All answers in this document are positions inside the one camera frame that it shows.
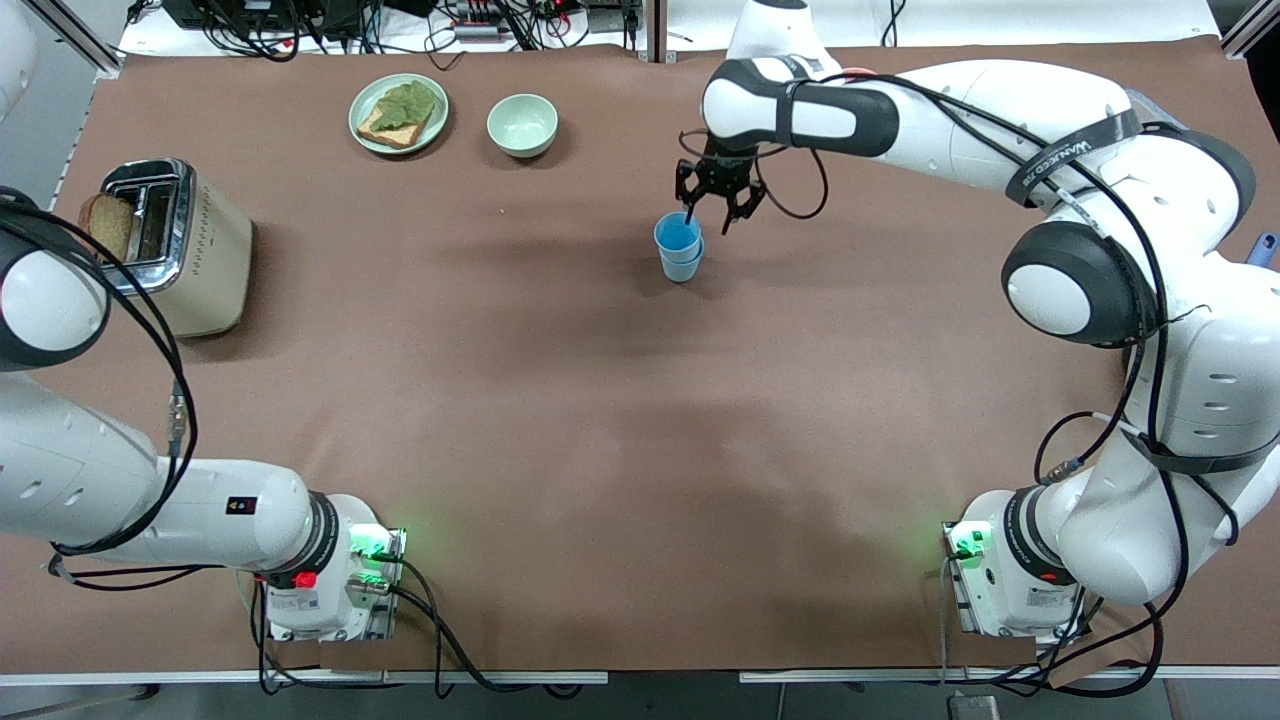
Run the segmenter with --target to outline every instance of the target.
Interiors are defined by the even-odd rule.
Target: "plate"
[[[383,95],[396,86],[404,85],[406,82],[412,82],[415,79],[425,85],[428,90],[435,95],[435,108],[431,109],[431,115],[426,118],[426,127],[422,128],[422,135],[417,138],[417,142],[401,149],[360,137],[356,128],[358,128],[360,124],[365,122],[365,118],[374,111],[374,105],[381,100]],[[366,85],[365,88],[360,91],[360,95],[356,95],[356,99],[351,101],[351,110],[347,111],[347,127],[351,129],[351,137],[355,137],[356,142],[364,145],[374,152],[380,155],[408,155],[410,152],[416,152],[426,147],[426,143],[435,140],[435,136],[440,135],[440,131],[444,129],[444,120],[448,118],[449,96],[444,92],[444,88],[440,87],[440,83],[417,73],[396,73],[393,76],[375,79],[374,82]]]

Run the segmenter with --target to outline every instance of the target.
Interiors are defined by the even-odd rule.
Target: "brown leather surface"
[[[1228,256],[1280,227],[1275,140],[1212,38],[837,55],[1110,76],[1253,159],[1258,201]],[[186,343],[200,454],[292,466],[407,527],[481,666],[933,665],[940,523],[1027,484],[1060,415],[1110,410],[1120,361],[1005,302],[1001,263],[1037,214],[858,159],[828,159],[819,218],[765,206],[727,237],[709,229],[698,277],[667,283],[652,228],[675,209],[676,132],[700,124],[716,61],[580,49],[440,74],[421,56],[132,58],[99,86],[59,209],[74,215],[119,163],[173,155],[253,218],[243,323]],[[349,137],[347,105],[403,70],[436,77],[453,115],[421,154],[380,159]],[[552,150],[524,163],[484,127],[520,91],[561,114]],[[804,154],[765,173],[785,201],[817,200]],[[699,217],[718,228],[721,208]],[[124,314],[38,379],[159,437],[169,379]],[[1268,509],[1193,578],[1167,662],[1280,661],[1280,625],[1263,621],[1277,523]],[[47,555],[4,539],[0,671],[251,666],[228,571],[114,596],[46,577]],[[324,662],[425,667],[413,626]],[[954,661],[1029,652],[964,638]]]

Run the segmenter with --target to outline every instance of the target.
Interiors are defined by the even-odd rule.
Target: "bread slice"
[[[124,255],[129,251],[134,219],[132,205],[100,192],[81,205],[77,224],[123,263]]]
[[[426,128],[426,123],[422,122],[412,126],[398,127],[396,129],[375,131],[372,129],[374,123],[376,123],[378,118],[380,117],[383,117],[383,111],[379,110],[378,106],[375,105],[374,111],[370,113],[367,118],[365,118],[365,122],[360,123],[358,128],[356,128],[356,132],[360,133],[360,137],[364,137],[365,140],[371,140],[380,145],[387,145],[390,147],[397,147],[399,150],[403,150],[406,147],[412,147],[413,143],[417,142],[420,137],[422,137],[422,131]]]

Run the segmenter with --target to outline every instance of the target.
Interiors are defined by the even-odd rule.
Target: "bowl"
[[[425,85],[428,90],[435,95],[435,108],[431,109],[431,114],[426,118],[426,127],[422,128],[422,135],[417,138],[417,142],[410,145],[408,147],[392,147],[390,145],[383,145],[381,142],[374,142],[372,140],[360,137],[356,128],[358,128],[360,124],[365,122],[365,118],[374,111],[374,105],[381,100],[383,95],[396,86],[404,85],[406,82],[412,82],[415,79]],[[407,155],[426,147],[428,142],[435,140],[435,136],[440,135],[440,131],[444,129],[444,122],[448,118],[449,96],[444,92],[444,88],[440,87],[440,83],[417,73],[396,73],[393,76],[375,79],[374,82],[366,85],[365,88],[356,95],[356,99],[351,101],[351,110],[347,111],[347,127],[351,129],[351,137],[355,137],[356,142],[364,145],[374,152],[380,155]]]
[[[556,140],[559,115],[541,95],[503,97],[489,110],[489,137],[512,158],[541,155]]]

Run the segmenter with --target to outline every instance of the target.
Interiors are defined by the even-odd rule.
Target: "stacked blue cups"
[[[653,240],[668,281],[682,283],[694,277],[703,259],[703,228],[698,218],[690,217],[685,224],[685,213],[663,215],[653,227]]]

